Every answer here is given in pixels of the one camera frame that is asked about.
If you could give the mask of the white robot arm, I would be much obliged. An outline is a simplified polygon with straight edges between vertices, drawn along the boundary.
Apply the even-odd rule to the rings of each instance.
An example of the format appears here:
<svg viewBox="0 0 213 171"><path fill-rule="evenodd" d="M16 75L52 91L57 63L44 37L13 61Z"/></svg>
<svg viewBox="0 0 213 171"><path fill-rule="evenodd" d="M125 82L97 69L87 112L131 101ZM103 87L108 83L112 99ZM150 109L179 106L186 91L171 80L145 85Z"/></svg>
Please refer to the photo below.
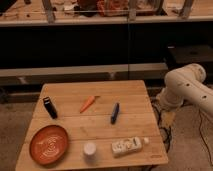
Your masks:
<svg viewBox="0 0 213 171"><path fill-rule="evenodd" d="M213 118L213 89L203 84L205 79L205 69L196 63L169 71L164 77L165 87L157 95L160 106L172 110L188 100Z"/></svg>

